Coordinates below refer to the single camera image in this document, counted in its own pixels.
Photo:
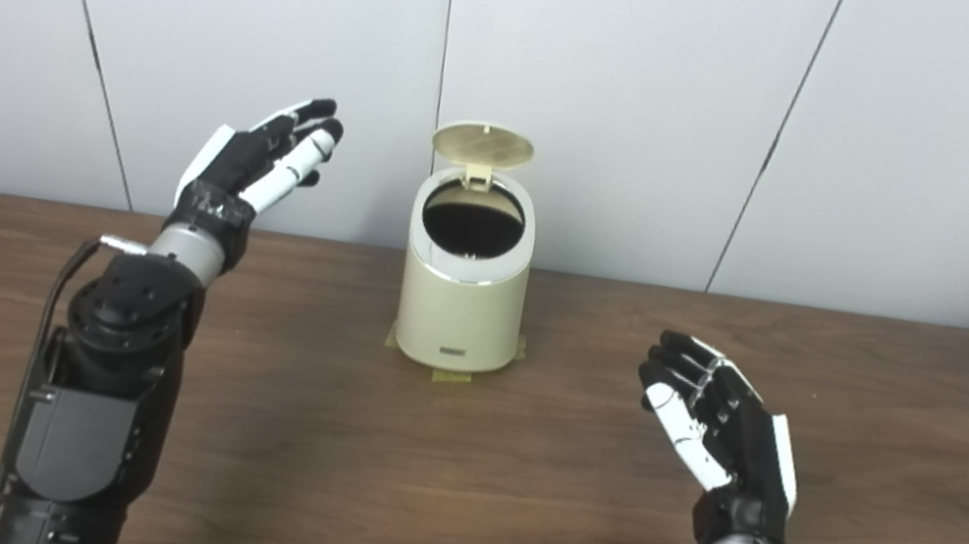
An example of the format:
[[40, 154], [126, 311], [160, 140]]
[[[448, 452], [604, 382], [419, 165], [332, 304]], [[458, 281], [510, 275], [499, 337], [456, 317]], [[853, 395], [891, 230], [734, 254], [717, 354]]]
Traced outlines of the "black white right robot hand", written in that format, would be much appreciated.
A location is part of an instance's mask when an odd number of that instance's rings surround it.
[[786, 416], [765, 407], [732, 359], [691, 335], [663, 330], [638, 373], [641, 405], [702, 488], [696, 543], [741, 535], [786, 544], [798, 492]]

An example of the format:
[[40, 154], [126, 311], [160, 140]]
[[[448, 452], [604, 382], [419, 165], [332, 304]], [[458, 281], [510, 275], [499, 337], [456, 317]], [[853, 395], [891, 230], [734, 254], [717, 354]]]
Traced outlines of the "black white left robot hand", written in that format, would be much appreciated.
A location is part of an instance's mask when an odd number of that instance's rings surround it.
[[166, 224], [196, 227], [221, 248], [221, 271], [234, 269], [258, 215], [322, 179], [317, 167], [345, 135], [337, 109], [336, 100], [308, 99], [248, 131], [218, 127], [178, 182]]

